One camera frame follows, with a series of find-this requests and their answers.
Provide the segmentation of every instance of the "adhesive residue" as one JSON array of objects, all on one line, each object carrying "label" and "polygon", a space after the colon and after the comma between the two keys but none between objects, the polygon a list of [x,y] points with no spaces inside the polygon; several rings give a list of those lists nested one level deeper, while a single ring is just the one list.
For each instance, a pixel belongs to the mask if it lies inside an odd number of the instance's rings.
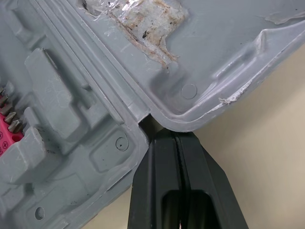
[{"label": "adhesive residue", "polygon": [[235,92],[229,98],[227,98],[227,99],[219,98],[219,101],[221,102],[221,104],[224,104],[224,105],[229,105],[230,103],[236,102],[240,98],[240,96],[242,96],[242,94],[248,89],[248,87],[250,86],[251,83],[252,83],[252,80],[250,80],[248,83],[246,83],[244,86],[242,86],[237,92]]},{"label": "adhesive residue", "polygon": [[265,17],[264,19],[266,21],[271,21],[276,25],[281,25],[281,24],[288,22],[289,20],[301,19],[301,18],[305,18],[305,11],[294,13],[291,15],[284,15],[282,12],[276,12],[276,13],[270,14],[269,16]]},{"label": "adhesive residue", "polygon": [[188,16],[176,0],[81,0],[91,15],[106,14],[125,33],[128,40],[150,59],[163,66],[177,57],[168,52],[165,39]]}]

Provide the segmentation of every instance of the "dirty stain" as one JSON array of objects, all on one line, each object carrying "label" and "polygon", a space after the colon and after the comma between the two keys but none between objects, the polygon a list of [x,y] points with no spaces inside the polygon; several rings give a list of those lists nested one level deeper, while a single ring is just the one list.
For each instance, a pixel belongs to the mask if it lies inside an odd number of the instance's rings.
[{"label": "dirty stain", "polygon": [[168,52],[166,38],[187,18],[188,12],[171,0],[81,0],[83,8],[93,16],[112,18],[127,39],[150,59],[165,67],[177,56]]}]

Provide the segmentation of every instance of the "metal bit tip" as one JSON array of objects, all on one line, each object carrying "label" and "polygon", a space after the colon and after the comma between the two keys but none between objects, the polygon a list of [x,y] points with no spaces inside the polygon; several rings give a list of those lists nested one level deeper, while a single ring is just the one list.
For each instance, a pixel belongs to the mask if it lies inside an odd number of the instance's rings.
[{"label": "metal bit tip", "polygon": [[7,94],[0,98],[0,108],[4,107],[6,101],[8,100]]},{"label": "metal bit tip", "polygon": [[8,127],[8,130],[13,134],[18,133],[20,130],[22,130],[22,122],[19,119],[12,121],[11,125]]},{"label": "metal bit tip", "polygon": [[4,121],[7,123],[7,124],[11,124],[11,122],[13,121],[13,118],[16,116],[16,112],[11,112],[8,114],[8,116],[6,116],[6,118],[4,119]]},{"label": "metal bit tip", "polygon": [[3,108],[0,109],[0,114],[2,114],[3,116],[7,116],[12,108],[12,104],[5,105]]}]

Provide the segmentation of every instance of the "beige wall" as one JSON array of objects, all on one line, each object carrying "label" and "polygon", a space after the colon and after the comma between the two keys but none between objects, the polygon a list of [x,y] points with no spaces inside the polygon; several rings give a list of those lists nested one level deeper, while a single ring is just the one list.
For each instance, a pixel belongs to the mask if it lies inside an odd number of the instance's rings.
[{"label": "beige wall", "polygon": [[[305,46],[195,133],[226,172],[250,229],[305,229]],[[84,229],[126,229],[130,193]]]}]

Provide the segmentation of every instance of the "circular molded mark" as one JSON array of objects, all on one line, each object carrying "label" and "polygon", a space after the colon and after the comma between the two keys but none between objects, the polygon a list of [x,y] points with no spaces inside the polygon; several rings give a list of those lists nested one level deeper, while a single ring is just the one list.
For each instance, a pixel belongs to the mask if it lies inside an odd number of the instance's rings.
[{"label": "circular molded mark", "polygon": [[125,151],[128,148],[128,140],[125,137],[119,137],[116,142],[115,146],[120,151]]},{"label": "circular molded mark", "polygon": [[37,220],[43,220],[44,218],[44,209],[42,207],[39,207],[35,211],[35,218]]},{"label": "circular molded mark", "polygon": [[182,88],[181,94],[185,99],[193,99],[197,95],[197,87],[194,84],[187,84]]}]

